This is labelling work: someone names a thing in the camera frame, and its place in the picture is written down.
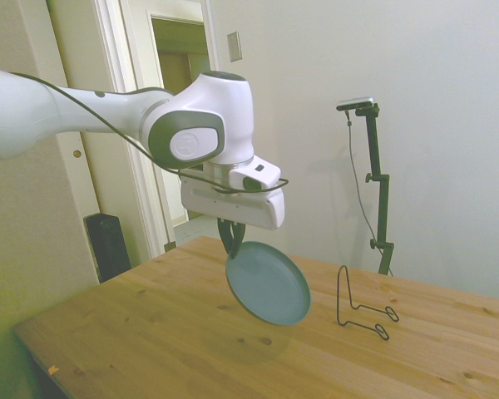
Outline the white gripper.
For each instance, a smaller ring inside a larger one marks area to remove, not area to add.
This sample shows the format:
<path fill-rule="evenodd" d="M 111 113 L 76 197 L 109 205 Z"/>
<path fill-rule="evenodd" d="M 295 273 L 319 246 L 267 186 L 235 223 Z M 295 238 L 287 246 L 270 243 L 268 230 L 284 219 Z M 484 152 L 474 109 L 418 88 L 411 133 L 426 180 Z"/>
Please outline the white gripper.
<path fill-rule="evenodd" d="M 223 194 L 212 184 L 189 177 L 181 177 L 180 188 L 181 202 L 187 210 L 218 218 L 220 239 L 232 259 L 243 243 L 245 224 L 277 229 L 284 222 L 284 193 L 281 189 L 257 194 Z"/>

